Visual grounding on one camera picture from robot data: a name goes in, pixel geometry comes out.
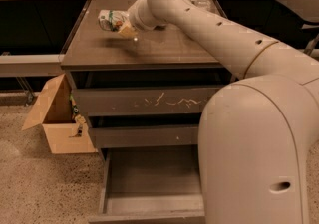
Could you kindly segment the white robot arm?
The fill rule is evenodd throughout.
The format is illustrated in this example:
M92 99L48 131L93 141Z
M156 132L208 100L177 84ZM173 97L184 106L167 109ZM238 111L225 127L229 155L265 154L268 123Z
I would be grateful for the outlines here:
M206 104L198 158L206 224L309 224L307 154L319 139L317 60L199 8L138 0L138 30L174 24L237 78Z

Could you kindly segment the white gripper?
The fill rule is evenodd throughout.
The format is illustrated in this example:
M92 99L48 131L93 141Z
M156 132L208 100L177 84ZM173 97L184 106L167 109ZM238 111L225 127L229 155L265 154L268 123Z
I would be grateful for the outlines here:
M129 9L129 22L124 23L119 34L128 39L137 35L137 30L151 31L155 27L165 27L166 23L154 17L149 9L147 0L137 0Z

